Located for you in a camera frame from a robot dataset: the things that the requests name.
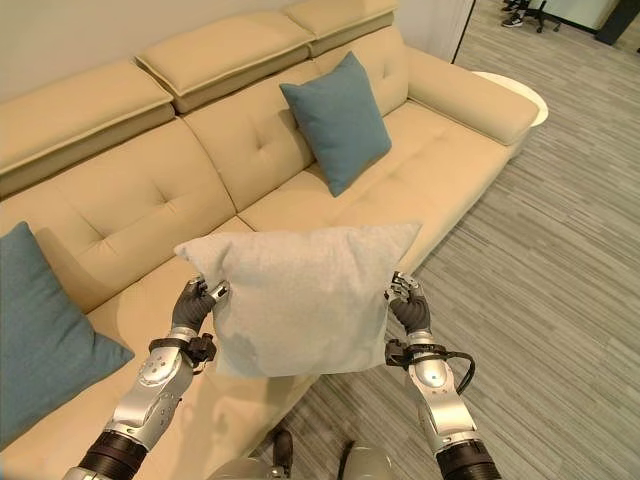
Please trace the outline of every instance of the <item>gray pillow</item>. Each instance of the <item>gray pillow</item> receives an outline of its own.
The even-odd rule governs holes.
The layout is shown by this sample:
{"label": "gray pillow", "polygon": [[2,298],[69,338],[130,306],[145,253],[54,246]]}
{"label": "gray pillow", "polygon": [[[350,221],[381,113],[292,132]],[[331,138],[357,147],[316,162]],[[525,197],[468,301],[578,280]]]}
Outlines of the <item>gray pillow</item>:
{"label": "gray pillow", "polygon": [[94,332],[26,223],[0,238],[0,449],[131,358]]}
{"label": "gray pillow", "polygon": [[384,363],[383,294],[419,229],[220,233],[176,247],[208,285],[231,284],[216,314],[217,371],[277,377]]}

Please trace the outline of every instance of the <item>round table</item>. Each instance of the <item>round table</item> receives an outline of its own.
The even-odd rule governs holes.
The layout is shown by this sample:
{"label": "round table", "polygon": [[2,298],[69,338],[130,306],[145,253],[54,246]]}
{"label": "round table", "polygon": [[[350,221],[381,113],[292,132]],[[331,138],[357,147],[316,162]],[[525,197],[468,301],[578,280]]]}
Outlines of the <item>round table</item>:
{"label": "round table", "polygon": [[480,77],[486,78],[487,80],[491,80],[492,82],[497,83],[498,85],[502,85],[503,87],[508,88],[513,92],[519,93],[523,97],[526,97],[529,100],[531,100],[533,103],[535,103],[538,106],[538,116],[531,124],[532,127],[537,127],[538,125],[543,123],[549,116],[549,107],[547,107],[547,103],[544,101],[544,99],[540,95],[538,95],[535,91],[533,91],[531,88],[527,87],[526,85],[520,82],[517,82],[512,78],[504,77],[496,73],[489,73],[489,72],[473,72],[473,73],[475,73]]}

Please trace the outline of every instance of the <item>sofa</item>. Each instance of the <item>sofa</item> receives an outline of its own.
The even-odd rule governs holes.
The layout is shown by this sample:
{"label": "sofa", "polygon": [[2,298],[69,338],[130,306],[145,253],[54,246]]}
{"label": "sofa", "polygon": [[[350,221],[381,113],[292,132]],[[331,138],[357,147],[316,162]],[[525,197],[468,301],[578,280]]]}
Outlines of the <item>sofa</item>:
{"label": "sofa", "polygon": [[[393,0],[310,0],[220,20],[0,105],[0,234],[28,222],[94,329],[135,358],[1,453],[7,480],[53,480],[84,455],[164,336],[211,232],[420,222],[414,271],[519,151],[529,100],[404,45]],[[352,51],[392,148],[333,197],[280,92]],[[205,331],[213,331],[205,323]],[[248,455],[317,377],[208,366],[141,480],[204,480]]]}

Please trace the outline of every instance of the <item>teal pillow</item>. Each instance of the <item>teal pillow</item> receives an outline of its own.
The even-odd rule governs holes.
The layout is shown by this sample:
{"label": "teal pillow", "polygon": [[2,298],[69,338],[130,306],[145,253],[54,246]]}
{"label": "teal pillow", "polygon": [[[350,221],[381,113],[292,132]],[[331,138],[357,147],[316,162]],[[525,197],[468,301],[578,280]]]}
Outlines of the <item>teal pillow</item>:
{"label": "teal pillow", "polygon": [[26,223],[0,238],[0,450],[131,358],[94,332]]}
{"label": "teal pillow", "polygon": [[334,197],[391,148],[367,72],[352,52],[331,73],[280,89]]}

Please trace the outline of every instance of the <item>black joint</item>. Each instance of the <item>black joint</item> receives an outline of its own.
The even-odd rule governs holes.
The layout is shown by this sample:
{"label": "black joint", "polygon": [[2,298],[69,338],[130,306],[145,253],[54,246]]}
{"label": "black joint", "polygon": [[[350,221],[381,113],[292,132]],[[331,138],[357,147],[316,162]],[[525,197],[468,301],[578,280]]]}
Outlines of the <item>black joint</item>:
{"label": "black joint", "polygon": [[202,337],[192,338],[185,353],[193,363],[200,363],[211,362],[216,356],[216,351],[213,335],[205,333]]}
{"label": "black joint", "polygon": [[453,445],[436,456],[445,480],[494,480],[502,478],[480,440]]}
{"label": "black joint", "polygon": [[149,352],[162,347],[178,347],[180,350],[186,352],[189,349],[189,343],[180,338],[156,338],[149,344]]}
{"label": "black joint", "polygon": [[436,355],[446,355],[447,347],[444,345],[438,345],[437,343],[422,343],[409,346],[409,353],[414,355],[416,353],[435,353]]}
{"label": "black joint", "polygon": [[140,469],[147,450],[116,432],[102,432],[79,467],[113,480],[131,480]]}
{"label": "black joint", "polygon": [[390,367],[402,367],[405,370],[411,363],[411,356],[407,353],[407,344],[394,338],[389,340],[384,352],[385,362]]}

